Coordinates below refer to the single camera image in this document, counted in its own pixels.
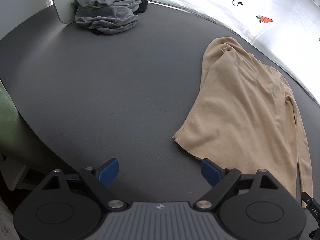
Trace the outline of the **beige long-sleeve shirt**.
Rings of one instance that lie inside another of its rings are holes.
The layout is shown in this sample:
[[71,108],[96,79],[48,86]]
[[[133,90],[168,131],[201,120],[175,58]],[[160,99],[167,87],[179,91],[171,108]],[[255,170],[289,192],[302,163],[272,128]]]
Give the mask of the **beige long-sleeve shirt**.
[[313,194],[308,140],[289,83],[232,37],[208,45],[199,93],[172,138],[197,159],[246,174],[266,169],[294,197]]

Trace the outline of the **green fabric object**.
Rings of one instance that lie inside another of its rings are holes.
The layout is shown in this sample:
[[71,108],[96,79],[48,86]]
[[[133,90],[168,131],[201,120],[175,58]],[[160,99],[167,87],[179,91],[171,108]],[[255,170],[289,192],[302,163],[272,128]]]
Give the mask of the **green fabric object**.
[[9,93],[1,84],[1,153],[22,163],[39,166],[43,145],[19,114]]

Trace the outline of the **grey crumpled garment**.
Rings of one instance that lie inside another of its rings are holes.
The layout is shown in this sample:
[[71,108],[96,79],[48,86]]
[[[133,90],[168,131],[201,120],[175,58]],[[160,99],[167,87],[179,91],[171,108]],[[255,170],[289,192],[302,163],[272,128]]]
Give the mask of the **grey crumpled garment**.
[[74,0],[73,4],[78,25],[113,35],[136,26],[141,0]]

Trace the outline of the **white printed backdrop sheet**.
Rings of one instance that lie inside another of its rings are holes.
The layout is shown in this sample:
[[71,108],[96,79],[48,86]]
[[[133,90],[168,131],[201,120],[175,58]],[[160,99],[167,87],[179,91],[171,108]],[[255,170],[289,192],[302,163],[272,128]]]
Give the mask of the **white printed backdrop sheet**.
[[231,29],[319,102],[319,0],[150,0]]

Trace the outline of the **black garment under grey one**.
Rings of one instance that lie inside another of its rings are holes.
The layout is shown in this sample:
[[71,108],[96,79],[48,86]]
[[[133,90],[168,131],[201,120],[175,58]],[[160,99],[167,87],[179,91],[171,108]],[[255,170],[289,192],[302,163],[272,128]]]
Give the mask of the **black garment under grey one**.
[[148,8],[148,5],[149,5],[148,0],[140,0],[140,1],[141,3],[138,9],[135,11],[135,14],[144,13]]

